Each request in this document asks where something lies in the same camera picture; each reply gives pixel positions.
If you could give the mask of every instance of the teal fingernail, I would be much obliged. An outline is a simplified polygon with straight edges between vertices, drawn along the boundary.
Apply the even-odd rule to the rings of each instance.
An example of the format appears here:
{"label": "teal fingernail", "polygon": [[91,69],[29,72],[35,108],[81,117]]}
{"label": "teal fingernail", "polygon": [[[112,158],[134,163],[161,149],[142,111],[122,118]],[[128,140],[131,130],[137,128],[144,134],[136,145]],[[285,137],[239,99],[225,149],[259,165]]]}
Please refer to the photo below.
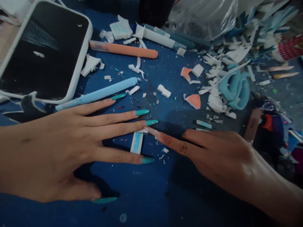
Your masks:
{"label": "teal fingernail", "polygon": [[136,116],[141,116],[141,115],[148,114],[148,113],[149,113],[149,110],[137,110]]}
{"label": "teal fingernail", "polygon": [[148,163],[152,163],[154,161],[155,161],[154,158],[144,157],[143,160],[142,160],[142,164],[148,164]]}
{"label": "teal fingernail", "polygon": [[124,96],[126,96],[126,94],[116,95],[116,96],[114,96],[114,97],[111,97],[111,100],[116,100],[116,99],[122,98],[122,97],[124,97]]}
{"label": "teal fingernail", "polygon": [[110,202],[116,201],[117,199],[118,199],[117,197],[101,198],[101,199],[94,200],[93,203],[96,203],[96,204],[106,204],[106,203],[110,203]]}
{"label": "teal fingernail", "polygon": [[148,120],[148,121],[146,121],[147,126],[152,126],[152,125],[155,125],[157,123],[159,123],[158,120]]}

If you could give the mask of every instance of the nude pink fingernail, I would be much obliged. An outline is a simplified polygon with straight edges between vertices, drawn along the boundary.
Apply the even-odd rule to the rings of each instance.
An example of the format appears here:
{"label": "nude pink fingernail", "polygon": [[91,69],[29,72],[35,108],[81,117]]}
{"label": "nude pink fingernail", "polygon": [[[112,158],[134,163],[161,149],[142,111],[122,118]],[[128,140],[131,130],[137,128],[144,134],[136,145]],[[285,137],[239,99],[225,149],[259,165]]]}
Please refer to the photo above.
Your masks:
{"label": "nude pink fingernail", "polygon": [[159,138],[161,136],[160,132],[158,132],[157,130],[150,128],[150,127],[144,127],[146,129],[146,131],[148,131],[150,134],[152,134],[153,136]]}

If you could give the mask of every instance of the smartphone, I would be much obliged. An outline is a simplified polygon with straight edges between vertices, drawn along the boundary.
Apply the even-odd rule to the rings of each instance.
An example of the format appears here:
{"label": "smartphone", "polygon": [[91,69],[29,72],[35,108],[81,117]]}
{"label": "smartphone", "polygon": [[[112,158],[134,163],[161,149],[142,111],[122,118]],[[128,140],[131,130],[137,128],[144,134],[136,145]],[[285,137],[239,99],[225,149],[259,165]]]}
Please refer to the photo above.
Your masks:
{"label": "smartphone", "polygon": [[0,69],[0,94],[61,104],[73,98],[92,36],[88,17],[38,0],[31,7]]}

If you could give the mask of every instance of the long acrylic nail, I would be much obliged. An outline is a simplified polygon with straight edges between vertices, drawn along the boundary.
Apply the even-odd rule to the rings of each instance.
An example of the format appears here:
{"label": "long acrylic nail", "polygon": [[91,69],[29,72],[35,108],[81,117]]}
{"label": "long acrylic nail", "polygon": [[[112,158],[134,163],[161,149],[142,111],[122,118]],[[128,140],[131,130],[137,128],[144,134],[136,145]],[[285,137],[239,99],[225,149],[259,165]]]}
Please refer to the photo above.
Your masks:
{"label": "long acrylic nail", "polygon": [[147,126],[152,126],[152,125],[155,125],[157,123],[159,123],[158,120],[148,120],[148,121],[146,121]]}
{"label": "long acrylic nail", "polygon": [[152,162],[154,162],[155,161],[155,159],[154,158],[150,158],[150,157],[143,157],[143,158],[141,158],[142,160],[142,164],[149,164],[149,163],[152,163]]}
{"label": "long acrylic nail", "polygon": [[150,127],[145,127],[145,129],[150,133],[152,134],[153,136],[159,138],[160,137],[160,132],[158,132],[157,130],[153,129],[153,128],[150,128]]}
{"label": "long acrylic nail", "polygon": [[110,202],[116,201],[117,199],[118,199],[117,197],[101,198],[101,199],[94,200],[93,203],[96,203],[96,204],[106,204],[106,203],[110,203]]}
{"label": "long acrylic nail", "polygon": [[148,114],[148,113],[149,113],[149,110],[137,110],[136,116],[141,116],[141,115]]}
{"label": "long acrylic nail", "polygon": [[126,96],[126,94],[119,94],[119,95],[116,95],[114,97],[111,97],[110,99],[111,100],[116,100],[116,99],[119,99],[119,98],[123,98],[124,96]]}

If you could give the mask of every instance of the skin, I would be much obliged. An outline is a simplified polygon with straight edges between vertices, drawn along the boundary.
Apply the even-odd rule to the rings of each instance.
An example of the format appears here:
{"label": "skin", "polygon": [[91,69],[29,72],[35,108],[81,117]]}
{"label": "skin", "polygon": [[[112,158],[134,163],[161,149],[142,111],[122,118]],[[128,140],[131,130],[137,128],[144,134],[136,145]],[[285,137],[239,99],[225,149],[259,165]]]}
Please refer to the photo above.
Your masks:
{"label": "skin", "polygon": [[106,99],[0,127],[0,192],[40,202],[98,199],[102,195],[95,184],[75,178],[73,171],[93,161],[142,164],[143,156],[104,147],[102,140],[145,128],[209,180],[281,225],[303,223],[303,191],[237,133],[187,130],[186,142],[146,127],[145,121],[121,123],[137,118],[134,111],[87,117],[113,103]]}

